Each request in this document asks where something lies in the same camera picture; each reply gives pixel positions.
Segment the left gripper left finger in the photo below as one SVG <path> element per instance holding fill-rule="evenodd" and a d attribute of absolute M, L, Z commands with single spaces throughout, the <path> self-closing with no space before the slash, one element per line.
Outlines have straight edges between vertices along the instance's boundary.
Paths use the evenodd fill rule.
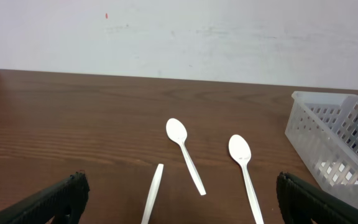
<path fill-rule="evenodd" d="M 0 211 L 0 223 L 78 223 L 89 199 L 85 173 L 76 172 Z"/>

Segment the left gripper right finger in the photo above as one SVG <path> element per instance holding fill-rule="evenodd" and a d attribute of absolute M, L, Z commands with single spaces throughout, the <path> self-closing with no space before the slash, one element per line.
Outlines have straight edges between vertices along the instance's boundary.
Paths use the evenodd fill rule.
<path fill-rule="evenodd" d="M 358 223 L 358 209 L 293 174 L 279 173 L 276 193 L 286 224 Z"/>

